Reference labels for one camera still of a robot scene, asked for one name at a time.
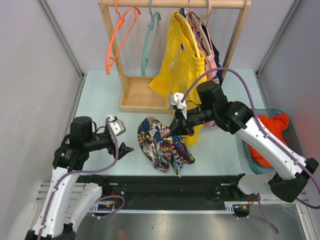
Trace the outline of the comic print shorts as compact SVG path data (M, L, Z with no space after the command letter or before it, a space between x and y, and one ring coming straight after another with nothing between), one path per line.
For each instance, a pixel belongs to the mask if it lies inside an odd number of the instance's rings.
M137 140L153 167L163 173L173 168L180 178L184 165L191 165L196 161L183 138L179 135L171 136L170 129L153 116L146 117L140 123Z

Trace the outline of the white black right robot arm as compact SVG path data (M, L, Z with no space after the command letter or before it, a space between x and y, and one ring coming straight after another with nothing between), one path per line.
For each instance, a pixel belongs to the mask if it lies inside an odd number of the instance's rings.
M235 200L242 201L248 195L258 193L273 193L287 203L297 200L319 163L288 148L244 103L228 101L219 84L206 81L199 84L196 91L201 103L190 110L183 93L169 95L168 105L174 112L170 135L192 136L196 126L214 121L221 130L253 147L274 168L270 173L241 174L236 185L230 188Z

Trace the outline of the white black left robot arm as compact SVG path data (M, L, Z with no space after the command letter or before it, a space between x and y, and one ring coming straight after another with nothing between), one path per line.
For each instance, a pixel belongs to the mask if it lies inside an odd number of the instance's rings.
M72 120L69 133L54 152L50 186L41 213L26 234L27 240L75 239L91 206L109 198L111 188L101 173L134 149L118 143L117 137L126 132L126 127L116 116L109 115L102 129L99 132L89 116ZM104 149L113 156L113 162L97 170L84 170L90 153Z

